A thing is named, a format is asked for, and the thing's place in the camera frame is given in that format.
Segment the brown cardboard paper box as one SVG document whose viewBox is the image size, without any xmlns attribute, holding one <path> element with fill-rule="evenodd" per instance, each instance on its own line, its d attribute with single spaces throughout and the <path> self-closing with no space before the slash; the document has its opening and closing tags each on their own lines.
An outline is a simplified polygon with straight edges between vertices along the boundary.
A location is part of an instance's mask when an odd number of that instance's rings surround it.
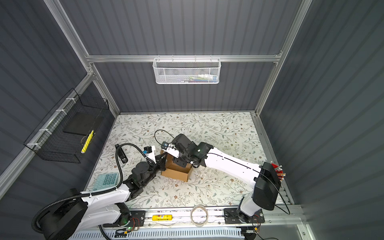
<svg viewBox="0 0 384 240">
<path fill-rule="evenodd" d="M 193 166 L 187 164 L 186 167 L 181 167 L 174 162 L 174 157 L 167 154 L 166 170 L 162 171 L 161 175 L 170 179 L 187 182 L 193 171 Z"/>
</svg>

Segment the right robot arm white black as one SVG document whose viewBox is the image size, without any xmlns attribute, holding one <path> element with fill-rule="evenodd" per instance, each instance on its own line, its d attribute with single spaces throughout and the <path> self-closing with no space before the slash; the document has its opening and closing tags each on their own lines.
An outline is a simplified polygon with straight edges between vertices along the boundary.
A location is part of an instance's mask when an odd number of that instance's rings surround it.
<svg viewBox="0 0 384 240">
<path fill-rule="evenodd" d="M 281 179 L 275 166 L 264 162 L 252 164 L 232 157 L 218 148 L 201 142 L 198 145 L 185 135 L 177 135 L 171 143 L 163 143 L 162 149 L 172 155 L 177 165 L 206 167 L 222 171 L 250 186 L 253 191 L 241 199 L 238 211 L 248 217 L 263 209 L 272 211 L 280 193 Z"/>
</svg>

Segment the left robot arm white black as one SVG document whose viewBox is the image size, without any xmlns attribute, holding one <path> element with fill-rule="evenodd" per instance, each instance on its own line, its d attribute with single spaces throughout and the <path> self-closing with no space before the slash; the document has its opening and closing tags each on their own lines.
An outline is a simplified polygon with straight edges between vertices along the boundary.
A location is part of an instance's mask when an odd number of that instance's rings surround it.
<svg viewBox="0 0 384 240">
<path fill-rule="evenodd" d="M 62 199 L 42 208 L 32 220 L 34 231 L 47 240 L 67 240 L 84 229 L 104 224 L 128 225 L 133 221 L 126 202 L 138 197 L 144 187 L 165 169 L 167 154 L 155 157 L 156 163 L 140 162 L 119 188 L 96 193 L 70 189 Z"/>
</svg>

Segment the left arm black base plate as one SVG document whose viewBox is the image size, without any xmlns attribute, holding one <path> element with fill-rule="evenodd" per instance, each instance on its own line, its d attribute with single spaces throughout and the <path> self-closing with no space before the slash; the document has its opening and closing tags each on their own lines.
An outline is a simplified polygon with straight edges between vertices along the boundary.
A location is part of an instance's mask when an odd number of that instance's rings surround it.
<svg viewBox="0 0 384 240">
<path fill-rule="evenodd" d="M 104 228 L 128 228 L 128 227 L 143 227 L 145 223 L 145 211 L 130 211 L 130 215 L 124 213 L 118 220 L 112 224 L 104 224 Z"/>
</svg>

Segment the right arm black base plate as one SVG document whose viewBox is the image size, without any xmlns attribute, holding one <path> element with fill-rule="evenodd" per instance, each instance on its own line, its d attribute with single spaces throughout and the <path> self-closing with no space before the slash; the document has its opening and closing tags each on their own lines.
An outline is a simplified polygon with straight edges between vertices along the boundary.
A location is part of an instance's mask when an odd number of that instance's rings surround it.
<svg viewBox="0 0 384 240">
<path fill-rule="evenodd" d="M 238 208 L 225 208 L 224 218 L 226 224 L 263 224 L 265 223 L 263 210 L 255 212 L 253 216 L 248 216 L 241 212 Z"/>
</svg>

